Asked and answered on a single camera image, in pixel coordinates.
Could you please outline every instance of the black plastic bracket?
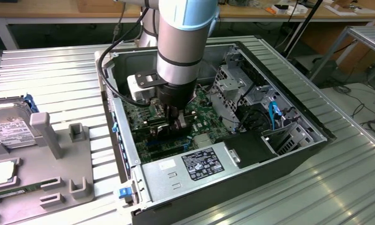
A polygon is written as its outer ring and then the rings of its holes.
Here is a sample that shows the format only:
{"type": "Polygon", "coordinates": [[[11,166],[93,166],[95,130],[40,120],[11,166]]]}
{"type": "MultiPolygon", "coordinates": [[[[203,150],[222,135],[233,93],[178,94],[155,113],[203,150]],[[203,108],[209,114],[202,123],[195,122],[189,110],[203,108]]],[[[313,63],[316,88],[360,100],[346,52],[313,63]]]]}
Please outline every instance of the black plastic bracket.
{"type": "Polygon", "coordinates": [[[169,82],[163,80],[163,78],[158,75],[157,70],[143,71],[135,74],[138,86],[141,88],[151,88],[169,82]]]}

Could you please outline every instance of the hard drive label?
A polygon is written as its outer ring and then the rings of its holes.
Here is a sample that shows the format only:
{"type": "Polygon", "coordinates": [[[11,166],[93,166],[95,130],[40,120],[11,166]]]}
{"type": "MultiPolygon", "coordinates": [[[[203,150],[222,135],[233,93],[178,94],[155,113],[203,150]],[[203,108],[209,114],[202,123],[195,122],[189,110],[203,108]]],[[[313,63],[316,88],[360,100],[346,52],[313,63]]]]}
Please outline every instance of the hard drive label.
{"type": "Polygon", "coordinates": [[[182,160],[194,181],[225,171],[225,167],[213,148],[185,155],[182,160]]]}
{"type": "Polygon", "coordinates": [[[0,123],[0,142],[4,145],[34,141],[34,134],[26,121],[0,123]]]}

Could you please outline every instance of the hard drive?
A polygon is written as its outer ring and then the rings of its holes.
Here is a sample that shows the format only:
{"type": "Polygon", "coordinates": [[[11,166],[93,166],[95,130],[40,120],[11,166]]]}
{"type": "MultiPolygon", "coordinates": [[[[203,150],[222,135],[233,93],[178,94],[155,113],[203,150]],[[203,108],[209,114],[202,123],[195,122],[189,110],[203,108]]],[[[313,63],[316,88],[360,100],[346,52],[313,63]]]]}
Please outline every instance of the hard drive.
{"type": "Polygon", "coordinates": [[[31,95],[0,98],[0,143],[8,149],[36,144],[40,133],[31,127],[30,120],[38,112],[31,95]]]}

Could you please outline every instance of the circuit board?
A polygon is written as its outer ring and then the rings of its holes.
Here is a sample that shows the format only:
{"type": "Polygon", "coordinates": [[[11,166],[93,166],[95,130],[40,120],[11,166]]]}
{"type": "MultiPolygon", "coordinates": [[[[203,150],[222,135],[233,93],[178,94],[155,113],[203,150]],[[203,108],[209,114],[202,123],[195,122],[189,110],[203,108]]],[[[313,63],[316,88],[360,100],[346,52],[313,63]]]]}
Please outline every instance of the circuit board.
{"type": "Polygon", "coordinates": [[[189,135],[167,141],[149,141],[146,137],[142,137],[143,133],[141,132],[147,127],[147,123],[162,126],[162,124],[167,122],[159,99],[154,98],[151,100],[151,106],[147,108],[139,108],[131,104],[125,104],[135,145],[143,163],[150,163],[162,158],[198,149],[199,147],[194,141],[198,135],[209,134],[213,143],[218,138],[229,135],[229,130],[209,103],[210,100],[206,97],[206,91],[198,88],[197,97],[186,108],[187,112],[195,114],[191,132],[189,135]]]}

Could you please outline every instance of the workbench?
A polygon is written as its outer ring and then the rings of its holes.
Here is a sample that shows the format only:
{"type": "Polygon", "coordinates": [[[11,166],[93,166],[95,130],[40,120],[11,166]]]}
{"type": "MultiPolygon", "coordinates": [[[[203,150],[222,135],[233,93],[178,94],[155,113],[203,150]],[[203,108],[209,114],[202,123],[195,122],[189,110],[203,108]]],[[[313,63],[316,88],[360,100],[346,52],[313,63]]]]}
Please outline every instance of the workbench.
{"type": "MultiPolygon", "coordinates": [[[[296,15],[293,22],[301,22],[310,13],[296,15]]],[[[20,0],[19,3],[0,3],[0,37],[8,50],[19,49],[8,28],[10,24],[60,23],[118,23],[121,13],[80,13],[75,0],[20,0]]],[[[127,4],[123,23],[133,23],[141,16],[141,8],[127,4]]],[[[286,22],[289,15],[273,15],[262,8],[221,6],[222,22],[286,22]]],[[[375,14],[338,16],[324,5],[313,17],[313,22],[368,22],[374,25],[375,14]]]]}
{"type": "MultiPolygon", "coordinates": [[[[270,44],[247,37],[210,38],[209,43],[241,41],[337,136],[336,142],[286,177],[191,216],[189,224],[375,224],[375,138],[330,101],[270,44]]],[[[121,184],[94,52],[107,45],[6,51],[0,57],[0,97],[26,91],[42,112],[59,118],[52,126],[90,126],[97,200],[36,218],[26,225],[129,224],[123,202],[113,195],[121,184]]],[[[119,48],[133,48],[125,44],[119,48]]]]}

